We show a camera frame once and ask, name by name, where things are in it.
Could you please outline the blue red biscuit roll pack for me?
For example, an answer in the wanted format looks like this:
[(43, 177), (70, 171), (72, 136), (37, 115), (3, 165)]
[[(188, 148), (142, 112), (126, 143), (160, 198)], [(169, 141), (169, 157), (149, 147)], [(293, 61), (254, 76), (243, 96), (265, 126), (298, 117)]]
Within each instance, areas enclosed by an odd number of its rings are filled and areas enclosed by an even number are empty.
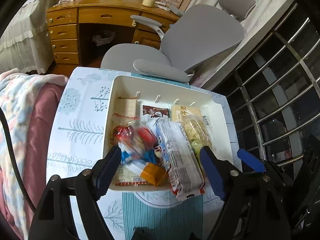
[(202, 195), (205, 180), (182, 125), (161, 120), (156, 125), (156, 135), (175, 197), (185, 201)]

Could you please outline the pale puffed snack small bag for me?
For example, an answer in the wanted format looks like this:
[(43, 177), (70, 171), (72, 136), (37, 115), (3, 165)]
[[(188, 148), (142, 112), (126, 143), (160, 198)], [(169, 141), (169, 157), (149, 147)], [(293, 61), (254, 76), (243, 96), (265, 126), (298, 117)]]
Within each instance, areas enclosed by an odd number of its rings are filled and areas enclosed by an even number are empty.
[(212, 147), (209, 133), (202, 118), (196, 115), (183, 116), (181, 124), (198, 158), (204, 146)]

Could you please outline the blue foil candy packet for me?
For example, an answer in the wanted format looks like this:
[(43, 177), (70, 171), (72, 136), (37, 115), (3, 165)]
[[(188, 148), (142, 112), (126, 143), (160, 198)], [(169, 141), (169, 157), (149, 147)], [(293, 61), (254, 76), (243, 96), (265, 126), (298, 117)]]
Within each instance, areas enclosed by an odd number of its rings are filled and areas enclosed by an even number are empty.
[(119, 144), (118, 146), (121, 149), (121, 165), (128, 165), (133, 160), (143, 160), (152, 164), (158, 163), (153, 149), (147, 151), (141, 151), (139, 149), (138, 151), (136, 151), (124, 144)]

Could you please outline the nut cluster red-edge packet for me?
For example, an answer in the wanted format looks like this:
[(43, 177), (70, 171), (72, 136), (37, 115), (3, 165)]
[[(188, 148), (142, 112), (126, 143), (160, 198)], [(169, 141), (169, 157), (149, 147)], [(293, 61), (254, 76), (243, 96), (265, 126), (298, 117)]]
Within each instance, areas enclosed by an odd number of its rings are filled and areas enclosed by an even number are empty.
[(112, 114), (112, 139), (114, 142), (131, 142), (135, 136), (135, 128), (139, 125), (139, 118)]

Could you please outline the nut brittle clear packet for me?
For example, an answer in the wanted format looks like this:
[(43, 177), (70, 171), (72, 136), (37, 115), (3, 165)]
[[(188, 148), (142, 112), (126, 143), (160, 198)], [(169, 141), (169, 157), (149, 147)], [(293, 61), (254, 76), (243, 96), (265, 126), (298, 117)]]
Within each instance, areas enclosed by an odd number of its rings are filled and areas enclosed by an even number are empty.
[(134, 127), (131, 136), (130, 147), (138, 151), (151, 150), (157, 144), (157, 139), (153, 133), (145, 126)]

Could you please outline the orange white stick packet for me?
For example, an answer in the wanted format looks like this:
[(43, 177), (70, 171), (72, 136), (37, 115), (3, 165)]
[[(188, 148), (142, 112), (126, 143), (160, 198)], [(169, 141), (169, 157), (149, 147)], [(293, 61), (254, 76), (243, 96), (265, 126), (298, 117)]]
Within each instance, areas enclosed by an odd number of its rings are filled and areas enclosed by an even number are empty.
[(166, 170), (163, 167), (141, 159), (132, 159), (124, 166), (153, 186), (161, 185), (167, 177)]

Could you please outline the large pale pastry bag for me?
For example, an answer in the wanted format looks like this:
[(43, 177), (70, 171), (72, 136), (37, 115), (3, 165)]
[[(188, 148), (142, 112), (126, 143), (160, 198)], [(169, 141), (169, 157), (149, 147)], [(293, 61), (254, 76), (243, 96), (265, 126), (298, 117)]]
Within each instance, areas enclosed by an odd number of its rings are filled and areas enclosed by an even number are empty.
[(207, 116), (203, 115), (201, 110), (194, 106), (172, 105), (170, 114), (170, 120), (173, 122), (179, 122), (182, 126), (192, 120), (202, 120), (206, 126), (209, 126)]

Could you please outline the red jujube snack packet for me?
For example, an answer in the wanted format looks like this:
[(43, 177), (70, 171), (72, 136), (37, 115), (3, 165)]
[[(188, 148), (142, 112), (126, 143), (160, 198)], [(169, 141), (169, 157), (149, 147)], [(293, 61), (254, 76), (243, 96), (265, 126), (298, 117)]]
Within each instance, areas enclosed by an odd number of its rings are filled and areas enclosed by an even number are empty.
[(156, 121), (156, 120), (169, 120), (169, 110), (167, 108), (159, 108), (153, 106), (143, 105), (142, 107), (142, 117), (141, 120), (144, 123), (148, 121)]

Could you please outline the white barcode snack packet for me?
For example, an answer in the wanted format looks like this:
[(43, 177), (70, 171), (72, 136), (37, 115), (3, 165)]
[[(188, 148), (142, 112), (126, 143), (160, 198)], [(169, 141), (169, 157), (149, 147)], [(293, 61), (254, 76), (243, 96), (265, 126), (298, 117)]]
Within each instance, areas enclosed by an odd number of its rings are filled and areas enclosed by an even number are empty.
[(145, 179), (128, 170), (122, 165), (119, 165), (114, 180), (116, 186), (149, 185), (149, 183)]

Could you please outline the wafer bar brown box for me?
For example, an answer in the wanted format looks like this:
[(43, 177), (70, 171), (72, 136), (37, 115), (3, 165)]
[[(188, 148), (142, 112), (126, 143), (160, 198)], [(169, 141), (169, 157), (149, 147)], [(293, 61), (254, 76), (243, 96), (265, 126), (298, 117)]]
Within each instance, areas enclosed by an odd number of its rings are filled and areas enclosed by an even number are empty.
[(137, 97), (118, 97), (116, 101), (115, 112), (122, 116), (135, 117), (137, 109), (137, 99)]

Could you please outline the pink blanket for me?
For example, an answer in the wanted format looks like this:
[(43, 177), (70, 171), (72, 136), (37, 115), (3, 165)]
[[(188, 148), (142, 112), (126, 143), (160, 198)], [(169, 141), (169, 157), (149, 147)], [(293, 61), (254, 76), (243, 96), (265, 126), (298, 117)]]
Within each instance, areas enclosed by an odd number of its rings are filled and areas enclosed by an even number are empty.
[[(27, 113), (27, 143), (24, 148), (24, 170), (22, 179), (25, 188), (33, 202), (37, 205), (46, 184), (46, 159), (49, 145), (49, 136), (55, 113), (65, 87), (47, 83), (41, 89), (33, 107), (29, 107), (31, 112)], [(4, 196), (5, 185), (4, 168), (1, 168), (1, 225), (9, 235), (1, 239), (23, 239), (12, 212), (9, 211), (7, 199)], [(33, 213), (24, 200), (23, 209), (27, 219), (27, 231), (33, 219)]]

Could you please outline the metal window grille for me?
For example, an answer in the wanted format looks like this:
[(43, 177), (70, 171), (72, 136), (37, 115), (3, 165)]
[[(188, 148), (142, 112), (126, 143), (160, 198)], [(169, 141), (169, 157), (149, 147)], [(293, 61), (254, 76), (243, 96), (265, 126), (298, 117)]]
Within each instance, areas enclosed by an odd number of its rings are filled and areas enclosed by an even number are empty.
[(319, 137), (319, 32), (293, 3), (219, 85), (241, 148), (295, 177)]

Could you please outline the grey office chair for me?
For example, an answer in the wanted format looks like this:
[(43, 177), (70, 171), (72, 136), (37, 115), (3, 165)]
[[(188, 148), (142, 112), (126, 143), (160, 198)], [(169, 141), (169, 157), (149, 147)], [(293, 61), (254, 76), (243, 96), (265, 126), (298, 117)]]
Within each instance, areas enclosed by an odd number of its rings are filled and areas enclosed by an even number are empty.
[(158, 34), (160, 48), (132, 43), (115, 45), (104, 55), (101, 68), (188, 83), (197, 66), (244, 39), (246, 32), (241, 21), (256, 5), (255, 0), (218, 0), (218, 3), (219, 8), (206, 4), (190, 7), (167, 32), (155, 20), (132, 15), (137, 23)]

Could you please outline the wooden desk with drawers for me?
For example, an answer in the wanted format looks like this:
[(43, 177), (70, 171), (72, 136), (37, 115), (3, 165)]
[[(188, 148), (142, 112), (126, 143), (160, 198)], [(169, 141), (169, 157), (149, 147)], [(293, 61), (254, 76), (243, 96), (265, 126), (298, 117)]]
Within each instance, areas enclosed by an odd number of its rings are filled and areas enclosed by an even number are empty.
[(70, 76), (78, 66), (99, 67), (105, 53), (120, 43), (160, 48), (154, 30), (136, 23), (131, 16), (156, 20), (167, 31), (179, 18), (143, 0), (75, 0), (47, 10), (47, 26), (54, 54), (49, 74)]

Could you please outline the lace covered cabinet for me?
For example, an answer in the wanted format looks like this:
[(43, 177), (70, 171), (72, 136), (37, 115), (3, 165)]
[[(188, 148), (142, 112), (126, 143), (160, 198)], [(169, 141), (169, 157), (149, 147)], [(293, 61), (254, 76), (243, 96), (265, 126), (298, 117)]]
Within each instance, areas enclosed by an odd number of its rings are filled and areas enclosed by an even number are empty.
[(47, 9), (59, 0), (27, 0), (1, 36), (1, 73), (18, 68), (44, 74), (54, 61)]

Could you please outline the beige tape roll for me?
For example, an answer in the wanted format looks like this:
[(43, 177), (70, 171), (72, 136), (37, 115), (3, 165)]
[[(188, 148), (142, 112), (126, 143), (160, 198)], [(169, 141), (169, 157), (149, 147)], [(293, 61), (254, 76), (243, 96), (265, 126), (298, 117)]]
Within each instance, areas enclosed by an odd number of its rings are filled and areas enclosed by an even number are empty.
[(157, 0), (143, 0), (142, 5), (145, 7), (152, 8), (155, 6)]

